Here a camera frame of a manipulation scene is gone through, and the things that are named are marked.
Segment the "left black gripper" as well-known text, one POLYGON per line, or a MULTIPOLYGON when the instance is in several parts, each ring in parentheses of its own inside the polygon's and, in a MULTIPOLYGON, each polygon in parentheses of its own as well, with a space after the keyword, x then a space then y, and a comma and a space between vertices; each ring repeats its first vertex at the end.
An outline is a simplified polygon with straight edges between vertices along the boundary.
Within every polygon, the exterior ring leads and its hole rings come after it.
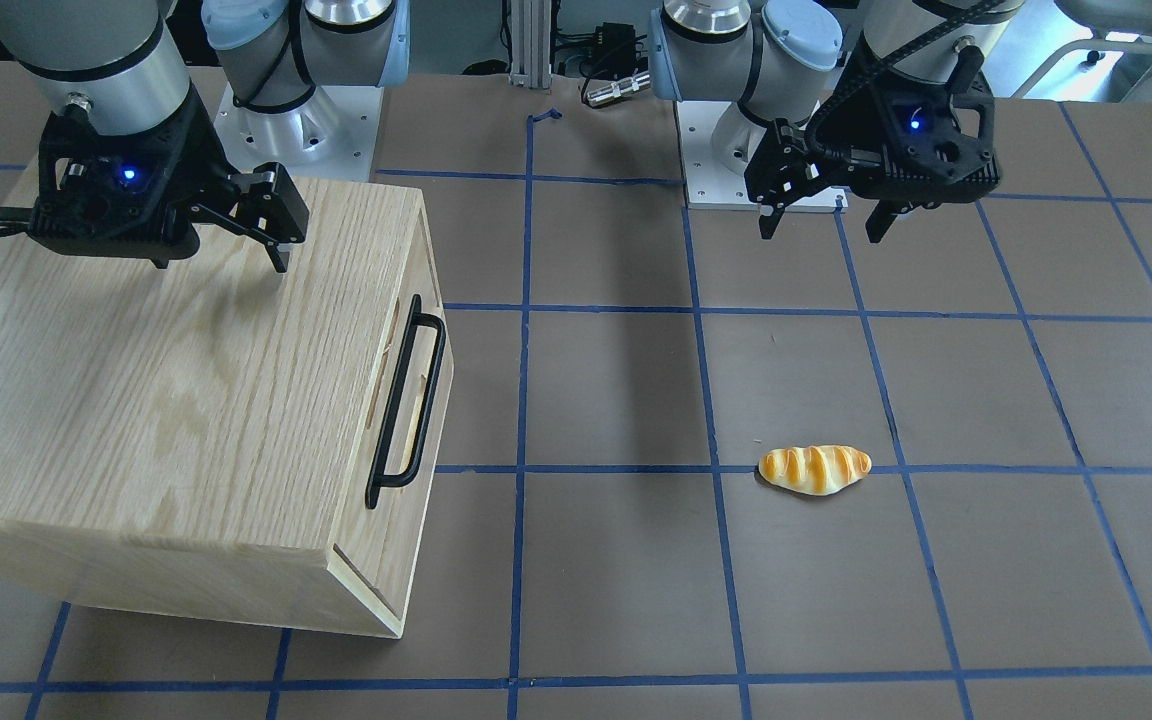
MULTIPOLYGON (((810 120, 814 145, 828 151, 820 167, 841 169, 855 195, 878 200, 865 220, 870 243, 929 202, 973 202, 996 190, 995 96, 983 61, 979 47, 968 47, 952 54, 947 79, 929 81, 893 68, 878 74, 881 56, 861 47, 810 120)), ((786 210, 826 181, 799 128, 773 119, 744 172, 760 237, 771 240, 786 210)))

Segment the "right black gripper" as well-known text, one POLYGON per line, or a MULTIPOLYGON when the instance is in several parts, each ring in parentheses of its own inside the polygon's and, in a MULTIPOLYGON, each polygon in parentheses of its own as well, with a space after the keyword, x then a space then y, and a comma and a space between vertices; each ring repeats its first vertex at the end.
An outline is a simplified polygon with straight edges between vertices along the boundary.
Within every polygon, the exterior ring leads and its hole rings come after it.
POLYGON ((285 273, 293 247, 306 241, 308 220, 285 165, 237 172, 204 105, 183 104, 147 131, 109 136, 71 104, 44 126, 26 236, 60 255, 142 259, 162 270, 197 253, 194 223, 212 223, 260 243, 285 273))

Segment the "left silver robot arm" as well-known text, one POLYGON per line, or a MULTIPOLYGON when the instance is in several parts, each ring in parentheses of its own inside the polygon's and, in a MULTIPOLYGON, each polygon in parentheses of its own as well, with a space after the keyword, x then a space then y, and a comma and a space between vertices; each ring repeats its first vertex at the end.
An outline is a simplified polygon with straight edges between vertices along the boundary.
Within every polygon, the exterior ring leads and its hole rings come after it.
POLYGON ((1005 172, 984 61, 1020 1, 881 1, 858 44, 817 1, 664 1, 647 35, 658 97, 717 101, 763 240, 797 200, 844 187, 867 240, 918 209, 972 204, 1005 172))

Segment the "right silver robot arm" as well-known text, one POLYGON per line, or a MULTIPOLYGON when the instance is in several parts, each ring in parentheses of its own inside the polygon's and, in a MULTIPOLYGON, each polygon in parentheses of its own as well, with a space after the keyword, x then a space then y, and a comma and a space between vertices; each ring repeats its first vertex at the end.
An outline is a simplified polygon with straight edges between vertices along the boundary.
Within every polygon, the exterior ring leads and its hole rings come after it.
POLYGON ((164 270, 192 258, 210 223, 288 268, 310 223, 289 164, 347 137, 328 88, 407 79, 410 3, 205 1, 200 20, 252 170, 230 162, 159 3, 0 1, 0 40, 51 106, 36 200, 0 209, 0 238, 164 270))

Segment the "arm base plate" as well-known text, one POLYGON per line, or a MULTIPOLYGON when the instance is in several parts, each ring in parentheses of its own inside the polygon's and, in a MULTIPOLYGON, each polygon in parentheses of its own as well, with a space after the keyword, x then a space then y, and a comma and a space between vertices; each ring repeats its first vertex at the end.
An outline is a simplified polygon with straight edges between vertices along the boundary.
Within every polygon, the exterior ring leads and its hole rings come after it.
POLYGON ((214 118, 227 158, 241 170, 278 161, 291 176, 366 183, 376 158, 384 88, 316 88, 296 109, 238 109, 227 88, 214 118))
POLYGON ((744 172, 764 129, 733 103, 677 103, 676 118, 690 209, 758 211, 744 172))

